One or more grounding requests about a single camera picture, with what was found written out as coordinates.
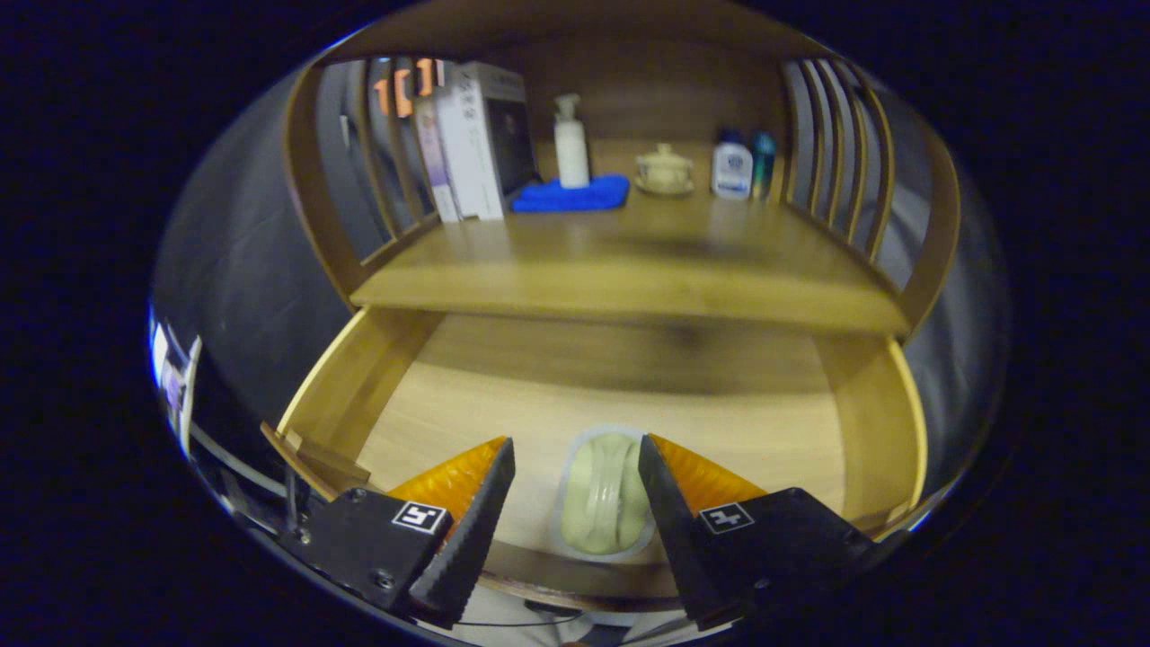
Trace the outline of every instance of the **book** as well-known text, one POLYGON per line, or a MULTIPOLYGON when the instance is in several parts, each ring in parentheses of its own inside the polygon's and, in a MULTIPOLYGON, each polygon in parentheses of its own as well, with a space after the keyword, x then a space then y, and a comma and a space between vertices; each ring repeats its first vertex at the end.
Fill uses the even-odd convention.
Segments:
POLYGON ((436 109, 459 215, 501 219, 538 176, 523 77, 478 61, 445 71, 436 109))
POLYGON ((431 184, 431 199, 435 201, 436 210, 439 211, 439 219, 459 222, 459 207, 451 188, 451 174, 444 159, 439 120, 436 116, 436 102, 446 99, 446 93, 438 90, 427 97, 420 97, 413 103, 412 116, 415 118, 423 164, 428 171, 428 182, 431 184))

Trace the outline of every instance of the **pump dispenser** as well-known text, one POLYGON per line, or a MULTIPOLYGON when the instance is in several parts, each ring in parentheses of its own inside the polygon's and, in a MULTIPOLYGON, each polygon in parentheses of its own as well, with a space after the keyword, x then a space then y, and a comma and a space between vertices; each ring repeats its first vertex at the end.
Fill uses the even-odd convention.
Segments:
POLYGON ((586 168, 586 137, 583 124, 575 120, 578 94, 555 97, 555 154, 559 157, 559 185, 582 188, 590 183, 586 168))

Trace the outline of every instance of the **blue cloth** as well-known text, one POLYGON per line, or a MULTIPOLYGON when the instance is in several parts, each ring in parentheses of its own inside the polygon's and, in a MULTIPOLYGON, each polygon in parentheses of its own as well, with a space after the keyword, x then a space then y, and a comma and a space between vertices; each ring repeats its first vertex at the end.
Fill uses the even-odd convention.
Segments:
POLYGON ((564 188, 558 179, 524 187, 511 203, 516 211, 599 210, 615 208, 627 199, 631 183, 623 175, 600 175, 582 188, 564 188))

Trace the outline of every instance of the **open drawer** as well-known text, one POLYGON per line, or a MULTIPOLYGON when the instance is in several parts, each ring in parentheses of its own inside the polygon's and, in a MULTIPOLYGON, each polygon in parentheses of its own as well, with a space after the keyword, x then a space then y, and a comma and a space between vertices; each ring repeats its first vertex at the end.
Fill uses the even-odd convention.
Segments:
POLYGON ((604 424, 664 437, 767 492, 802 487, 872 537, 918 503, 925 478, 921 405, 897 344, 750 323, 363 308, 279 430, 310 448, 300 455, 317 468, 310 479, 340 482, 321 492, 350 483, 321 476, 332 465, 388 492, 507 436, 516 476, 481 584, 567 607, 675 608, 658 533, 621 563, 557 550, 551 519, 572 442, 604 424))

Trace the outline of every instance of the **screw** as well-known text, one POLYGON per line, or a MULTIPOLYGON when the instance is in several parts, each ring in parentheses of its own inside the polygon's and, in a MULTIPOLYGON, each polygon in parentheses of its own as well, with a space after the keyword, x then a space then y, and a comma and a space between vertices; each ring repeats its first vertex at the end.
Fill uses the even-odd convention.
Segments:
POLYGON ((376 569, 371 572, 371 581, 384 591, 390 591, 396 585, 396 580, 383 569, 376 569))

